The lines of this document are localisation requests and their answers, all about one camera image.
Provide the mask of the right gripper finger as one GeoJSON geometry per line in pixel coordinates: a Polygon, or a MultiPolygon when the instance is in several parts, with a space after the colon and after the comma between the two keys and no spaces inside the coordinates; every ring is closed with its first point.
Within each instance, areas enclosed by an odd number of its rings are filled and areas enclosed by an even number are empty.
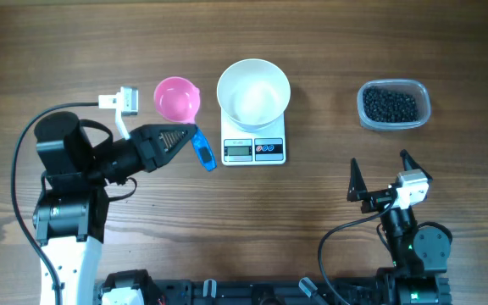
{"type": "Polygon", "coordinates": [[[361,170],[358,166],[358,161],[355,158],[351,159],[350,166],[350,180],[347,192],[348,202],[357,202],[365,200],[368,196],[368,190],[363,180],[361,170]]]}
{"type": "Polygon", "coordinates": [[[400,151],[400,157],[402,158],[402,166],[405,171],[419,169],[423,172],[429,183],[433,181],[432,176],[411,157],[406,149],[400,151]]]}

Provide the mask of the pink scoop blue handle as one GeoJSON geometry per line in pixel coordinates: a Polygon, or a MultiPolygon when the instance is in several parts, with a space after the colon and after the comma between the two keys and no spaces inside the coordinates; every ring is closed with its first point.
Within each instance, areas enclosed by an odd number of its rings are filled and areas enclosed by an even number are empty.
{"type": "Polygon", "coordinates": [[[166,120],[195,125],[197,131],[191,139],[196,155],[207,171],[217,168],[215,156],[206,136],[196,124],[201,106],[200,89],[190,80],[171,76],[159,82],[153,93],[156,111],[166,120]]]}

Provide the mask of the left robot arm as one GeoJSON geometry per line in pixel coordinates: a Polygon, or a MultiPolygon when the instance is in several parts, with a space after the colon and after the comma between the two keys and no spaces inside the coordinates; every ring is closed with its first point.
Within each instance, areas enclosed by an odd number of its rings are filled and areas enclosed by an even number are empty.
{"type": "Polygon", "coordinates": [[[43,276],[43,304],[92,303],[113,201],[106,185],[123,185],[140,171],[163,167],[198,131],[195,125],[142,125],[129,138],[114,141],[108,136],[93,146],[88,128],[107,130],[67,111],[48,115],[34,129],[45,167],[33,216],[35,239],[57,276],[43,276]]]}

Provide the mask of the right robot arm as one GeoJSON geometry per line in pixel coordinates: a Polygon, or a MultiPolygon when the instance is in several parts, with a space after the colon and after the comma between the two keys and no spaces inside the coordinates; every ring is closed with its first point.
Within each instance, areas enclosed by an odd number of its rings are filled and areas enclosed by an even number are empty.
{"type": "Polygon", "coordinates": [[[360,202],[363,214],[380,219],[381,240],[393,265],[380,268],[370,280],[362,280],[371,292],[351,292],[349,297],[361,304],[450,304],[447,271],[452,233],[436,222],[419,223],[413,206],[427,198],[433,178],[410,154],[402,150],[403,171],[394,183],[380,191],[367,189],[358,162],[351,160],[347,200],[360,202]]]}

